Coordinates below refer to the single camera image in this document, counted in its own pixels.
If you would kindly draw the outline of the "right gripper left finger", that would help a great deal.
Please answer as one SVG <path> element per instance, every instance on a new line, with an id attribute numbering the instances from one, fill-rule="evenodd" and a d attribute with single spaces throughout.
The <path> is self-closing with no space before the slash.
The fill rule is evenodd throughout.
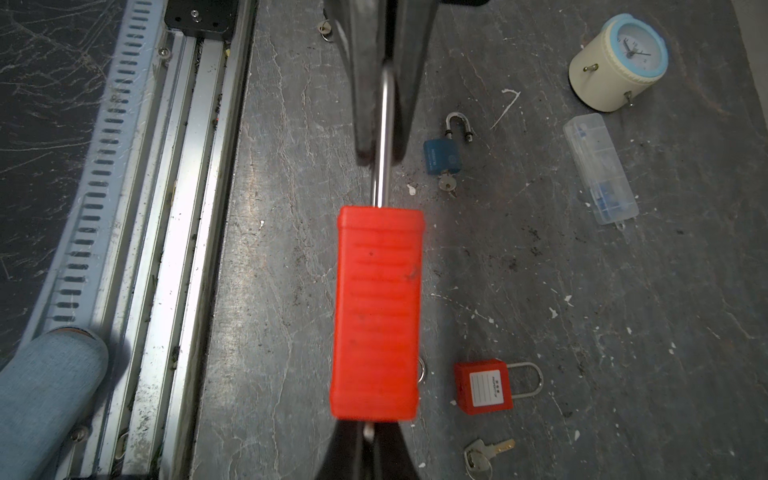
<path id="1" fill-rule="evenodd" d="M 317 480 L 360 480 L 366 477 L 362 421 L 337 420 Z"/>

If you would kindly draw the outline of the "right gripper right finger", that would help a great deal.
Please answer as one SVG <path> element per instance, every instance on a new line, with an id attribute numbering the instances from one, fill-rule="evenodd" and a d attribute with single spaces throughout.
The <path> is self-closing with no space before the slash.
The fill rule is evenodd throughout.
<path id="1" fill-rule="evenodd" d="M 373 478 L 379 480 L 419 480 L 418 472 L 397 422 L 375 424 Z"/>

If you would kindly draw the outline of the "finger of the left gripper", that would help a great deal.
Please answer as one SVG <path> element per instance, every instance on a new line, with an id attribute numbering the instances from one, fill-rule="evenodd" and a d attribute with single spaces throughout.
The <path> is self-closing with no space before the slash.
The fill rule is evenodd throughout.
<path id="1" fill-rule="evenodd" d="M 432 25 L 439 1 L 397 1 L 392 63 L 397 86 L 394 156 L 403 159 L 413 124 Z"/>
<path id="2" fill-rule="evenodd" d="M 324 12 L 339 49 L 352 95 L 357 163 L 375 157 L 380 76 L 385 59 L 386 3 L 378 0 L 329 0 Z"/>

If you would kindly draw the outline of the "key with ring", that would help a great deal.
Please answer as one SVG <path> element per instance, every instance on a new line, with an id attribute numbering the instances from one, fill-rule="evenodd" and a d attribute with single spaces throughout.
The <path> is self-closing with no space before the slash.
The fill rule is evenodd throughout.
<path id="1" fill-rule="evenodd" d="M 472 480 L 491 480 L 493 466 L 491 460 L 497 455 L 512 450 L 516 446 L 514 439 L 496 444 L 486 444 L 477 439 L 464 448 L 463 457 L 467 475 Z"/>

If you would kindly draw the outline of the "red padlock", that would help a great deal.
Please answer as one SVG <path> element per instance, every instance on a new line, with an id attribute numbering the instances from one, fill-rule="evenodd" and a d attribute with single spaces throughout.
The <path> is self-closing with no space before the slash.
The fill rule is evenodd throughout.
<path id="1" fill-rule="evenodd" d="M 338 268 L 330 409 L 342 420 L 409 420 L 419 402 L 425 220 L 389 205 L 396 82 L 382 69 L 371 203 L 345 206 Z"/>
<path id="2" fill-rule="evenodd" d="M 526 368 L 536 373 L 537 385 L 531 391 L 514 393 L 510 372 Z M 532 362 L 505 363 L 500 359 L 460 362 L 453 366 L 453 372 L 457 405 L 468 415 L 512 410 L 516 400 L 534 397 L 544 386 L 543 372 Z"/>

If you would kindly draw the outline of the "blue padlock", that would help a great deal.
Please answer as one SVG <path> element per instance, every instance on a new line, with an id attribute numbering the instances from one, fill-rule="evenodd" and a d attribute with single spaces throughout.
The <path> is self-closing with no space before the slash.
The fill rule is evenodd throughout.
<path id="1" fill-rule="evenodd" d="M 423 144 L 427 174 L 438 178 L 438 187 L 447 193 L 454 193 L 457 188 L 455 176 L 462 169 L 458 144 L 454 140 L 452 122 L 457 120 L 463 127 L 463 139 L 467 144 L 474 141 L 475 132 L 468 117 L 458 111 L 449 113 L 445 118 L 444 134 L 441 138 L 425 141 Z"/>

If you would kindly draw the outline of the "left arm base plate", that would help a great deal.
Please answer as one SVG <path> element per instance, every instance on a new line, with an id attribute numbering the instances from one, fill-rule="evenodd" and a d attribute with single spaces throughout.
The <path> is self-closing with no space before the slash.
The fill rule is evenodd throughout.
<path id="1" fill-rule="evenodd" d="M 186 36 L 229 41 L 238 8 L 238 0 L 168 0 L 164 22 Z"/>

